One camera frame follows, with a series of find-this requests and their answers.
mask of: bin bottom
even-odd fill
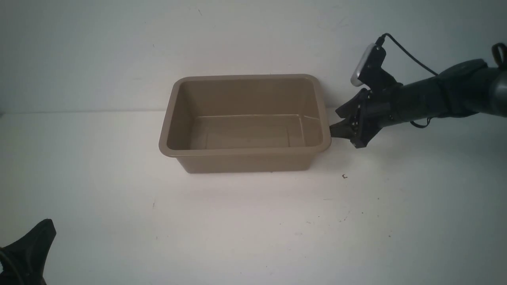
[[[190,149],[304,147],[299,115],[241,115],[194,119]]]

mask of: white table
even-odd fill
[[[163,116],[4,115],[0,245],[53,219],[49,285],[507,281],[502,118],[333,139],[303,172],[187,174]]]

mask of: white surface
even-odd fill
[[[507,281],[502,118],[334,139],[309,171],[190,175],[159,153],[163,116],[1,118],[0,245],[52,218],[53,285]]]
[[[185,76],[308,73],[326,102],[391,33],[437,72],[507,42],[505,0],[89,0],[0,3],[0,111],[162,110]],[[386,40],[384,68],[429,77]]]

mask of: white wall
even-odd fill
[[[507,41],[503,0],[15,1],[0,4],[0,111],[162,110],[185,76],[309,73],[328,105],[356,93],[390,32],[440,72]],[[386,41],[385,69],[429,74]]]

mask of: tan plastic bin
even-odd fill
[[[317,78],[209,76],[174,84],[159,148],[188,173],[287,171],[330,143]]]

